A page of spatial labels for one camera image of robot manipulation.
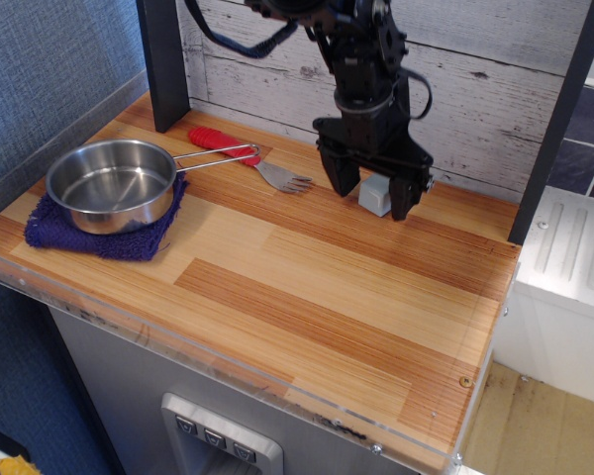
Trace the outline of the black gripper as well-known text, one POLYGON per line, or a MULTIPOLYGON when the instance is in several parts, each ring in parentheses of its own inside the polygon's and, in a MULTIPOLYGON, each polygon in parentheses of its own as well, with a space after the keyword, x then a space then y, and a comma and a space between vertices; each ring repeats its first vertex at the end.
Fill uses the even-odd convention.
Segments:
POLYGON ((433 185, 433 159, 409 134, 410 123, 424 118, 431 109, 433 96, 428 96, 425 109, 414 116, 409 82, 408 78, 395 79, 388 94, 372 103, 350 100, 336 92, 342 115, 313 122, 333 189, 341 197, 347 196, 359 184, 362 167, 390 177, 394 221, 404 221, 422 193, 433 185))

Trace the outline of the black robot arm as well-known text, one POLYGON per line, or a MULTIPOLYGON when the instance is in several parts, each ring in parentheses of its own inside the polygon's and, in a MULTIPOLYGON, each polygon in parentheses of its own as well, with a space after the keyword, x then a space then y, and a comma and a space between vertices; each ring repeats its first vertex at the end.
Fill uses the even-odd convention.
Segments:
POLYGON ((388 1, 249 1, 264 18, 303 27, 335 78, 340 116, 318 118, 318 150, 335 191, 342 197, 368 169, 388 178, 391 215, 407 218, 432 185, 431 155, 409 134, 423 119, 413 114, 410 83, 428 81, 402 66, 406 35, 388 1))

